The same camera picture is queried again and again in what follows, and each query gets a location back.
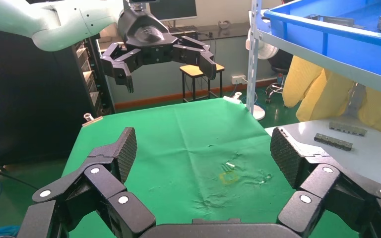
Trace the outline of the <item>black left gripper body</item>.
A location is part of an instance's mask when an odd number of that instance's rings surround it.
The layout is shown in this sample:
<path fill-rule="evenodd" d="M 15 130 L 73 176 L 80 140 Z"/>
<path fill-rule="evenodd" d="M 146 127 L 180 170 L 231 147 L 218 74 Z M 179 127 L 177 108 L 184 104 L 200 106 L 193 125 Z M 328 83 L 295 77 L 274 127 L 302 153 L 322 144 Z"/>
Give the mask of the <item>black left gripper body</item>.
<path fill-rule="evenodd" d="M 172 61 L 173 45 L 178 38 L 147 10 L 124 10 L 118 20 L 118 30 L 127 50 L 141 50 L 143 64 Z"/>

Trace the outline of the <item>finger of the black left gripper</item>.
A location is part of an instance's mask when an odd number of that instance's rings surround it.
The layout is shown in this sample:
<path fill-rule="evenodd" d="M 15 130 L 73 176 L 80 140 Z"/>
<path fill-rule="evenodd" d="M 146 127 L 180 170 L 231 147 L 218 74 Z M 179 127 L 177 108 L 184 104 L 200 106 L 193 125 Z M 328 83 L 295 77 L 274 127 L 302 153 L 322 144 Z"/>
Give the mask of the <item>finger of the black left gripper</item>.
<path fill-rule="evenodd" d="M 117 85 L 126 86 L 129 93 L 134 92 L 131 73 L 143 65 L 141 49 L 128 51 L 120 43 L 109 45 L 101 56 L 104 74 L 114 78 Z"/>
<path fill-rule="evenodd" d="M 209 79 L 216 77 L 217 66 L 210 45 L 188 36 L 181 36 L 172 45 L 172 61 L 194 65 Z"/>

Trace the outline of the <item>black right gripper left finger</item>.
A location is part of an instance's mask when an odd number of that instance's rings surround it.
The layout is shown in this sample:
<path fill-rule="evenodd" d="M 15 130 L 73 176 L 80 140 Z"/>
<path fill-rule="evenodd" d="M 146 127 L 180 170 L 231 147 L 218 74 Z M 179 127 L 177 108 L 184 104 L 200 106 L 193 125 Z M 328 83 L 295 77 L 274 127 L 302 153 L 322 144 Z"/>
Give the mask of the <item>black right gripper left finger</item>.
<path fill-rule="evenodd" d="M 154 215 L 125 186 L 136 152 L 133 127 L 94 148 L 78 169 L 33 194 L 18 237 L 66 238 L 92 212 L 118 238 L 137 238 L 154 227 Z"/>

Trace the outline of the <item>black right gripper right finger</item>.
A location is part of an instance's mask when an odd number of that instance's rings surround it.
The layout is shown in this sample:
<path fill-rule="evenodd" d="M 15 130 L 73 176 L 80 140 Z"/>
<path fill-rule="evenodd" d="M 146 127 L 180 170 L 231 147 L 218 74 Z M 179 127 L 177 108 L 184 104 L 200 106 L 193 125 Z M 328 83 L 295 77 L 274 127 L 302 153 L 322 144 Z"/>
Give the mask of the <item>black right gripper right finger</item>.
<path fill-rule="evenodd" d="M 340 165 L 322 148 L 294 139 L 283 127 L 271 135 L 271 156 L 295 190 L 277 222 L 307 238 L 325 211 L 361 238 L 381 238 L 381 183 Z"/>

